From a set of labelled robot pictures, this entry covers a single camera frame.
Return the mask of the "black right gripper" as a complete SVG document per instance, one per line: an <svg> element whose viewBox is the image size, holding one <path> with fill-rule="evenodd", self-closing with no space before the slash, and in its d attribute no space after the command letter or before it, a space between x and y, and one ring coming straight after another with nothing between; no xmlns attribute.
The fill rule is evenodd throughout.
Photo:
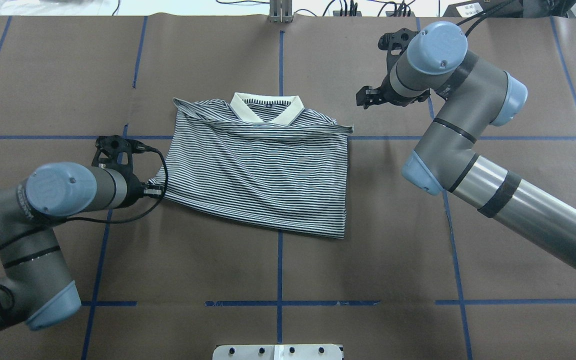
<svg viewBox="0 0 576 360"><path fill-rule="evenodd" d="M412 39L418 35L418 30L401 28L396 32L388 32L382 35L378 41L378 48L386 51L386 70L379 87L363 86L356 92L356 105L363 109L368 107L390 103L395 106L407 107L414 103L423 103L430 97L430 91L412 89L394 89L391 83L391 75L396 75L395 65L409 47Z"/></svg>

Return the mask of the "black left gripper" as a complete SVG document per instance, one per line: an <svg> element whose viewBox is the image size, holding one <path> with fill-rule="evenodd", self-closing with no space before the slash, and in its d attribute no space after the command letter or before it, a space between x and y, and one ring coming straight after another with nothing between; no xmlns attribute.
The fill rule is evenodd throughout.
<svg viewBox="0 0 576 360"><path fill-rule="evenodd" d="M109 173L114 182L114 201L164 198L164 184L142 183L134 174L133 155L146 152L142 142L119 135L99 136L94 146L96 153L91 165Z"/></svg>

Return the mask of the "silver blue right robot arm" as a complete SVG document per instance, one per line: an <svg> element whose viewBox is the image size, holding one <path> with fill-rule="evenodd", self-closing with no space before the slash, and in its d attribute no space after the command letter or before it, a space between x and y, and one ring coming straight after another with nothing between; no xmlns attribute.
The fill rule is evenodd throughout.
<svg viewBox="0 0 576 360"><path fill-rule="evenodd" d="M387 74L377 88L356 93L359 107L406 107L432 92L445 101L402 176L428 194L455 194L576 270L576 208L474 150L487 127L503 126L522 110L526 85L471 51L452 22L386 32L377 45L386 52Z"/></svg>

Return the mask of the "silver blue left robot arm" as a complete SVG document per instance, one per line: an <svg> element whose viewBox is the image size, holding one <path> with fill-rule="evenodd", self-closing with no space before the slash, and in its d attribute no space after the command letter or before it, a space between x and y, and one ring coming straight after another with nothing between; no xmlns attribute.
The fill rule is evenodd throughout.
<svg viewBox="0 0 576 360"><path fill-rule="evenodd" d="M45 330L82 307L54 228L73 221L101 223L87 212L114 210L153 198L162 184L134 174L133 155L155 153L153 146L121 136L99 136L90 165L50 162L12 187L0 189L0 331L20 323Z"/></svg>

